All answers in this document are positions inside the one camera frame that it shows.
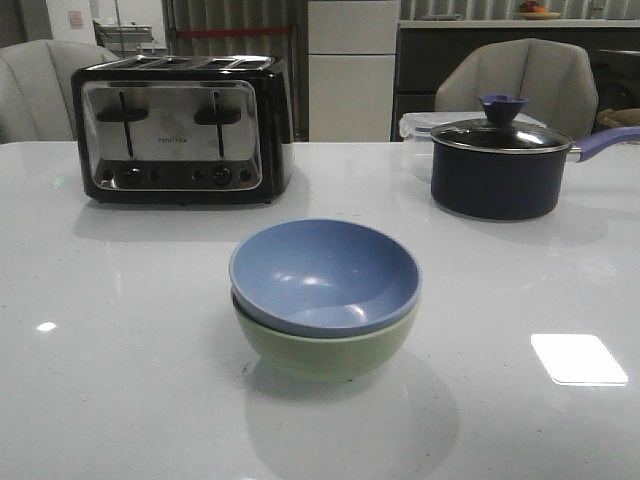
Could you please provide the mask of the blue bowl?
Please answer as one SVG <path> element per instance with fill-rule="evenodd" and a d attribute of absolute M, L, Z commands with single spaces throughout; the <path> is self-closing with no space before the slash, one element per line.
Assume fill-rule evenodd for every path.
<path fill-rule="evenodd" d="M 229 262 L 233 295 L 258 323 L 291 335 L 345 338 L 386 328 L 418 303 L 413 255 L 369 227 L 302 219 L 261 230 Z"/>

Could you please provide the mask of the green bowl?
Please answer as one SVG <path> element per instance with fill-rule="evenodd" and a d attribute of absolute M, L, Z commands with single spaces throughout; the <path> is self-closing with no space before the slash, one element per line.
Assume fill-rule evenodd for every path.
<path fill-rule="evenodd" d="M 404 343 L 421 302 L 415 288 L 270 292 L 258 305 L 231 292 L 240 327 L 259 356 L 313 381 L 352 379 L 382 366 Z"/>

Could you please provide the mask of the clear plastic storage container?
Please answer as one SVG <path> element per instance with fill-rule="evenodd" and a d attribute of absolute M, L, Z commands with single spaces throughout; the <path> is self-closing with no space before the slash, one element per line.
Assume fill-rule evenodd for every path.
<path fill-rule="evenodd" d="M 468 119 L 484 119 L 479 111 L 460 112 L 408 112 L 399 120 L 399 135 L 404 141 L 430 141 L 431 130 L 441 124 Z"/>

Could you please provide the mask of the dark blue saucepan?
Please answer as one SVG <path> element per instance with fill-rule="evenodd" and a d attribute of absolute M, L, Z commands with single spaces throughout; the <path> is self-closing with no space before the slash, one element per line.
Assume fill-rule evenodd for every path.
<path fill-rule="evenodd" d="M 537 218 L 556 207 L 567 160 L 586 161 L 614 144 L 638 138 L 637 127 L 620 127 L 541 153 L 485 153 L 432 140 L 431 195 L 446 209 L 471 217 Z"/>

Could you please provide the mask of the black and chrome toaster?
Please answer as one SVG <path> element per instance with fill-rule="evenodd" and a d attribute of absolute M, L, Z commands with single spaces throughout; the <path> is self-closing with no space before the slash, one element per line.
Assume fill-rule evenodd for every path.
<path fill-rule="evenodd" d="M 72 77 L 85 193 L 100 202 L 268 203 L 294 132 L 284 59 L 138 55 Z"/>

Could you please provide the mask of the white refrigerator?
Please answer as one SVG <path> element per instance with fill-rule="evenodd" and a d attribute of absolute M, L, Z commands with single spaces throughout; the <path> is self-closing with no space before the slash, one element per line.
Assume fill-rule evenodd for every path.
<path fill-rule="evenodd" d="M 391 136 L 398 1 L 308 3 L 309 140 Z"/>

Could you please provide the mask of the glass pot lid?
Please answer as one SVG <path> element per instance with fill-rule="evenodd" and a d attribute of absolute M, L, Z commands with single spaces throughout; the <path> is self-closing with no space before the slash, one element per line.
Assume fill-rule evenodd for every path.
<path fill-rule="evenodd" d="M 571 145 L 564 133 L 516 119 L 529 103 L 526 97 L 485 94 L 478 97 L 483 118 L 445 123 L 431 129 L 435 143 L 485 153 L 541 153 Z"/>

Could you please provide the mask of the dark kitchen counter cabinet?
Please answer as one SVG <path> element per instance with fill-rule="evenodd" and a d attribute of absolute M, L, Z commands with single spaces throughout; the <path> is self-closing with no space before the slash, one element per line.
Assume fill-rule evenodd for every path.
<path fill-rule="evenodd" d="M 432 111 L 438 87 L 475 49 L 524 38 L 564 42 L 587 50 L 599 110 L 639 106 L 638 20 L 402 21 L 394 121 L 406 112 Z"/>

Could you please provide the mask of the red barrier belt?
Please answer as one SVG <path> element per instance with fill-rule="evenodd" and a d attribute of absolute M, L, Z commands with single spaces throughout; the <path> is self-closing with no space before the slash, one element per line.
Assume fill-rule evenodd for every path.
<path fill-rule="evenodd" d="M 212 29 L 212 30 L 177 30 L 177 38 L 210 39 L 229 37 L 257 37 L 287 35 L 292 31 L 290 27 L 260 27 L 243 29 Z"/>

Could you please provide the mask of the fruit plate on counter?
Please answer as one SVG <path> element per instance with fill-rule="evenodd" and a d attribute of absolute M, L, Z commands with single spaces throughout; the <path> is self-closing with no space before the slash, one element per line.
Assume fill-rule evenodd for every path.
<path fill-rule="evenodd" d="M 523 1 L 517 8 L 517 15 L 524 20 L 553 20 L 561 17 L 560 12 L 550 11 L 538 1 Z"/>

